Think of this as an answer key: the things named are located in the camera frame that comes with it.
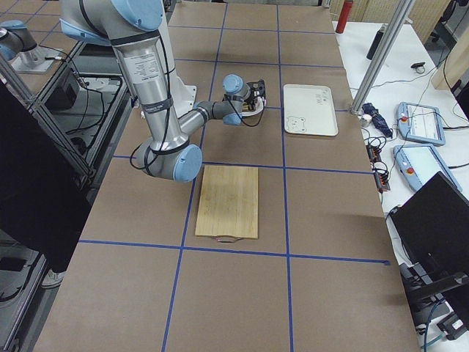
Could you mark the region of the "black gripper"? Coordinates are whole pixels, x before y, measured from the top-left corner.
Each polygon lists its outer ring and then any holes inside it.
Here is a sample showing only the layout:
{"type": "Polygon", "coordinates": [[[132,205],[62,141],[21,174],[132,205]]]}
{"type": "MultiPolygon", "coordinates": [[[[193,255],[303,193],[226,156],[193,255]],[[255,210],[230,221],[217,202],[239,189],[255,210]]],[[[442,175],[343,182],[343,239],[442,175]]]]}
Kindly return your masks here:
{"type": "Polygon", "coordinates": [[[259,97],[259,96],[254,97],[253,92],[251,91],[251,88],[250,88],[250,95],[248,99],[245,101],[245,108],[247,110],[257,110],[261,106],[261,103],[260,103],[261,100],[262,100],[262,97],[259,97]]]}

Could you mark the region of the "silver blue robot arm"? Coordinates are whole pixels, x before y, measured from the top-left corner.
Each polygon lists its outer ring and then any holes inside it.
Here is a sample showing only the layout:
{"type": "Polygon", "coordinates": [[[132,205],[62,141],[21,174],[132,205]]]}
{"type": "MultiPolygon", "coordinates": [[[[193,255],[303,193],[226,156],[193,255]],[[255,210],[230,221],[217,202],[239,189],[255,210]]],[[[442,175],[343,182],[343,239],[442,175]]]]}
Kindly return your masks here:
{"type": "Polygon", "coordinates": [[[174,105],[177,75],[169,67],[162,1],[61,1],[61,28],[74,40],[113,48],[151,136],[131,154],[130,165],[149,176],[190,182],[202,166],[191,135],[210,120],[241,125],[243,112],[262,112],[265,83],[229,74],[221,101],[201,101],[182,115],[174,105]]]}
{"type": "Polygon", "coordinates": [[[19,20],[1,22],[1,56],[19,73],[46,73],[63,60],[57,50],[41,47],[19,20]]]}

